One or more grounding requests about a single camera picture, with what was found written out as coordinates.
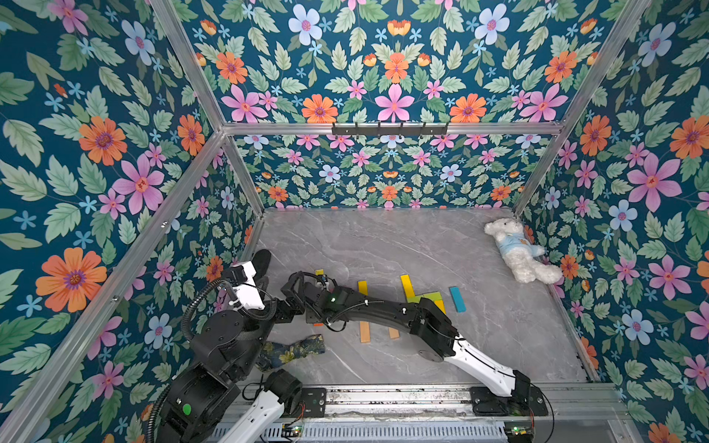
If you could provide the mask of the long yellow block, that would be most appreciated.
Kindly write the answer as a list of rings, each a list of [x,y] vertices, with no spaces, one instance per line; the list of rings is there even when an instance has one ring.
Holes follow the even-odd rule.
[[[367,286],[367,282],[365,281],[360,281],[357,283],[358,287],[358,292],[362,293],[362,295],[368,295],[369,294],[369,287]]]

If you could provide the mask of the small lime green block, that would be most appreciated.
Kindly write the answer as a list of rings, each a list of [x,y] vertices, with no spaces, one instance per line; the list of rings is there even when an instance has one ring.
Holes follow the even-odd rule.
[[[441,301],[442,300],[442,295],[440,292],[435,292],[435,293],[425,293],[423,295],[424,298],[429,299],[431,301]]]

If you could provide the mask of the teal blue block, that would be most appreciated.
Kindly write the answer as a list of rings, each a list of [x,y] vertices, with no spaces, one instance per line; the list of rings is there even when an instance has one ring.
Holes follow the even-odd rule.
[[[458,313],[465,313],[466,311],[466,305],[465,301],[463,300],[463,295],[461,293],[461,290],[456,287],[452,286],[449,288],[451,297],[452,297],[452,302],[455,306],[455,309]]]

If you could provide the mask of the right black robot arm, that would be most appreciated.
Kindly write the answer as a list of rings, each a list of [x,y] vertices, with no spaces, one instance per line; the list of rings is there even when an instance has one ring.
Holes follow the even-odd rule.
[[[291,274],[282,294],[295,315],[306,316],[312,324],[331,327],[338,322],[367,322],[409,334],[422,345],[419,354],[423,358],[454,365],[483,383],[493,404],[488,415],[496,411],[531,413],[530,378],[474,347],[429,299],[415,303],[381,299],[304,271]]]

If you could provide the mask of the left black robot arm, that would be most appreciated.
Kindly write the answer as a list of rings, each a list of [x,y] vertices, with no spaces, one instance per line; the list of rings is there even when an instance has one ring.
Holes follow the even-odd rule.
[[[225,306],[209,317],[201,332],[193,332],[198,307],[210,293],[226,291],[227,303],[238,300],[238,287],[255,290],[258,300],[267,295],[270,262],[270,251],[258,251],[249,262],[255,270],[252,277],[245,263],[232,267],[208,282],[188,304],[180,328],[194,362],[160,393],[145,424],[147,442],[203,442],[211,437],[241,393],[237,384],[256,365],[273,326],[303,312],[301,306],[275,298],[265,303],[264,314]]]

